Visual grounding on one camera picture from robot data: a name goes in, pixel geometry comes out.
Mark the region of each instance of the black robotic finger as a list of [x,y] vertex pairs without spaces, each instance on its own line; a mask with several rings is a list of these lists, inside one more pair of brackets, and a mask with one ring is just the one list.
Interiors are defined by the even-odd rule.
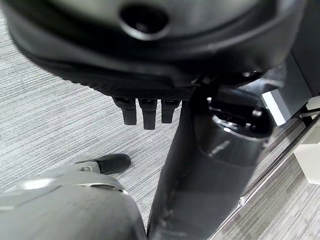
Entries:
[[180,100],[161,100],[161,122],[171,124],[175,109],[179,106]]
[[139,99],[143,115],[143,128],[154,130],[156,128],[157,99]]
[[125,125],[137,124],[137,110],[135,98],[113,97],[115,105],[122,110]]

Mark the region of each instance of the floor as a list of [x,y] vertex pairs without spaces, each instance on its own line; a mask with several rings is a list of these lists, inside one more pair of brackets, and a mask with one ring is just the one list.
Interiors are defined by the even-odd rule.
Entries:
[[[0,10],[0,192],[18,179],[107,153],[126,153],[130,169],[114,177],[148,221],[159,173],[179,123],[143,130],[125,126],[110,97],[41,70],[12,44]],[[249,183],[304,129],[297,119],[277,129]],[[294,156],[214,240],[319,240],[319,186],[308,184]]]

